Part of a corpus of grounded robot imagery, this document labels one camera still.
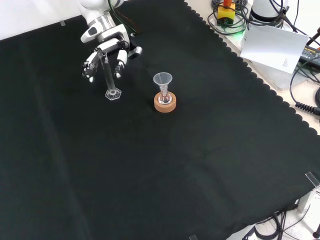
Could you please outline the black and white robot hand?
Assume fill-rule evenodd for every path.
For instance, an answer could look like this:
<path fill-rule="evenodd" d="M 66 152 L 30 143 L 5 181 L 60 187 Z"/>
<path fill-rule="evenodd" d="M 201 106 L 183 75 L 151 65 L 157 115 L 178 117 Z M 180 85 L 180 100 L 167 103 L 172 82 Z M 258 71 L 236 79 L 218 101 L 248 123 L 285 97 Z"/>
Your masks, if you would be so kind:
<path fill-rule="evenodd" d="M 130 47 L 129 35 L 123 24 L 105 30 L 101 23 L 96 22 L 88 28 L 80 39 L 83 43 L 90 42 L 94 39 L 97 39 L 100 43 L 83 63 L 82 75 L 84 78 L 92 83 L 97 72 L 100 58 L 114 51 L 118 51 L 118 56 L 113 75 L 117 79 L 123 75 L 123 71 L 127 65 L 128 50 Z"/>

